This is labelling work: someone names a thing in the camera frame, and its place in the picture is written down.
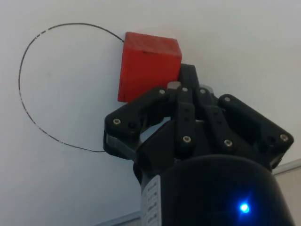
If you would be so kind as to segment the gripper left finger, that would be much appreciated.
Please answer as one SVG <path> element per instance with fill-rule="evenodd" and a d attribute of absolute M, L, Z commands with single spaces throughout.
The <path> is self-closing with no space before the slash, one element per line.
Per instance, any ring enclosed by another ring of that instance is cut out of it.
<path fill-rule="evenodd" d="M 180 158 L 195 146 L 196 126 L 193 91 L 196 68 L 182 64 L 178 80 L 166 89 L 155 87 L 132 102 L 108 114 L 104 120 L 103 148 L 119 158 L 135 160 L 142 145 L 140 135 L 148 128 L 170 117 L 172 128 L 168 139 Z"/>

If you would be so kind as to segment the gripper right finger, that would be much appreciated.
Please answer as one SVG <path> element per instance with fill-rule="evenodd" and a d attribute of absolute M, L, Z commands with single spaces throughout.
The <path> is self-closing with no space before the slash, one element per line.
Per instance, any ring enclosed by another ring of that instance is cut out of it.
<path fill-rule="evenodd" d="M 279 165 L 294 142 L 289 132 L 231 94 L 216 97 L 200 85 L 194 65 L 189 66 L 189 86 L 195 116 L 204 121 L 214 144 L 226 153 L 260 162 L 269 170 Z"/>

